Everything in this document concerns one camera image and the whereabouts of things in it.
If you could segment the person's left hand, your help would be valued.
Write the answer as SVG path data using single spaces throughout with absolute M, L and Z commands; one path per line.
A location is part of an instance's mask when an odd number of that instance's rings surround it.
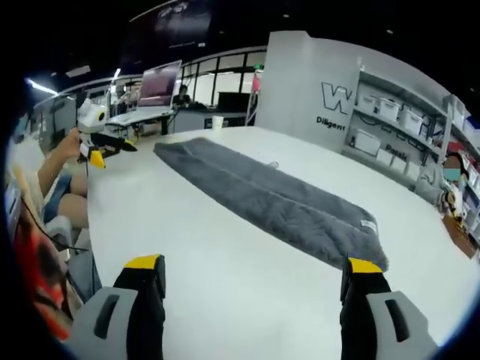
M 68 135 L 58 144 L 57 149 L 65 160 L 80 156 L 80 132 L 77 127 L 70 130 Z

